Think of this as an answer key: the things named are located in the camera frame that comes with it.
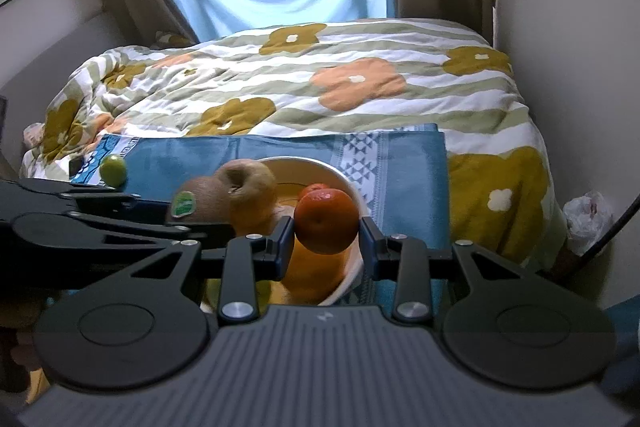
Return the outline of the large brownish apple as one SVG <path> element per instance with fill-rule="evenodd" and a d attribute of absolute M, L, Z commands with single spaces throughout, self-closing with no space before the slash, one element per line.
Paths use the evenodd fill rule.
<path fill-rule="evenodd" d="M 239 235 L 267 235 L 277 205 L 277 180 L 271 170 L 254 159 L 233 159 L 214 173 L 228 199 L 230 225 Z"/>

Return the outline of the dark green apple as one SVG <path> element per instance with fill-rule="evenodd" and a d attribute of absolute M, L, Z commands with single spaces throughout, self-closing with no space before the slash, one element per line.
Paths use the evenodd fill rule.
<path fill-rule="evenodd" d="M 107 155 L 101 161 L 99 173 L 101 180 L 106 185 L 120 187 L 127 181 L 126 161 L 119 155 Z"/>

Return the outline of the brown kiwi with sticker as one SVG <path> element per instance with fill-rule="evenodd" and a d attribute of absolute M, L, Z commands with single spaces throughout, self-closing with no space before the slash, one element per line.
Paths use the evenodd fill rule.
<path fill-rule="evenodd" d="M 230 219 L 226 187 L 213 176 L 198 176 L 184 182 L 172 196 L 167 220 L 217 223 Z"/>

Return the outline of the light green apple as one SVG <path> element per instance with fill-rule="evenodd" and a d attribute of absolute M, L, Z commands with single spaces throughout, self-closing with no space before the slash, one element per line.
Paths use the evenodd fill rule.
<path fill-rule="evenodd" d="M 255 283 L 250 291 L 247 283 L 232 285 L 227 280 L 209 279 L 206 281 L 204 299 L 214 311 L 218 310 L 219 305 L 248 303 L 259 314 L 264 314 L 269 305 L 271 293 L 272 287 L 269 281 Z"/>

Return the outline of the large orange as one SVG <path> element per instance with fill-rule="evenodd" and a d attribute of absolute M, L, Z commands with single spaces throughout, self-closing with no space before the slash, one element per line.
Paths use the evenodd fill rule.
<path fill-rule="evenodd" d="M 282 285 L 293 305 L 318 305 L 344 279 L 348 251 L 334 255 L 316 254 L 295 239 L 294 249 Z"/>

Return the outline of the black phone on duvet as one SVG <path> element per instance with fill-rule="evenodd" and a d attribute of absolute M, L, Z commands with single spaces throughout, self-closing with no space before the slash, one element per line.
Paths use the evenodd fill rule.
<path fill-rule="evenodd" d="M 84 156 L 75 156 L 70 160 L 68 164 L 68 176 L 73 178 L 76 174 L 84 167 L 85 157 Z"/>

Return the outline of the cream bowl yellow print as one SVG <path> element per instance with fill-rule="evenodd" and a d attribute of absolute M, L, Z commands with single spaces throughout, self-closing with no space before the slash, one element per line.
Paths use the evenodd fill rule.
<path fill-rule="evenodd" d="M 293 254 L 282 281 L 257 284 L 258 303 L 320 305 L 344 294 L 359 272 L 350 266 L 360 196 L 341 173 L 306 158 L 235 159 L 181 187 L 195 222 L 226 222 L 237 236 L 269 235 L 294 220 Z"/>

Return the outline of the blue patterned cloth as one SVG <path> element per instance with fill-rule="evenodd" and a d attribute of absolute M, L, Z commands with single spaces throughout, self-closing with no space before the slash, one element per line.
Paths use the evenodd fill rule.
<path fill-rule="evenodd" d="M 155 200 L 170 199 L 182 182 L 212 173 L 231 159 L 295 156 L 322 161 L 356 187 L 384 234 L 404 233 L 431 248 L 449 244 L 447 154 L 436 124 L 298 138 L 107 134 L 86 154 L 72 182 L 99 183 L 100 162 L 110 154 L 126 161 L 126 191 Z"/>

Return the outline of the white plastic bag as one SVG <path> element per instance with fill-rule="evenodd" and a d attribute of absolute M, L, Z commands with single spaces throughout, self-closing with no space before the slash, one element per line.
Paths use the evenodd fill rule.
<path fill-rule="evenodd" d="M 614 223 L 612 208 L 598 191 L 569 200 L 562 211 L 567 226 L 567 248 L 578 257 L 602 239 Z"/>

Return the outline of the floral striped duvet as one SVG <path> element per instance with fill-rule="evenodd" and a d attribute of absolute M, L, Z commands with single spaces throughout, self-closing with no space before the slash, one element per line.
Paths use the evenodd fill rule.
<path fill-rule="evenodd" d="M 65 179 L 107 133 L 299 138 L 418 124 L 445 135 L 452 237 L 550 268 L 566 224 L 544 139 L 510 58 L 446 20 L 250 29 L 195 46 L 163 34 L 107 50 L 52 98 L 21 173 Z"/>

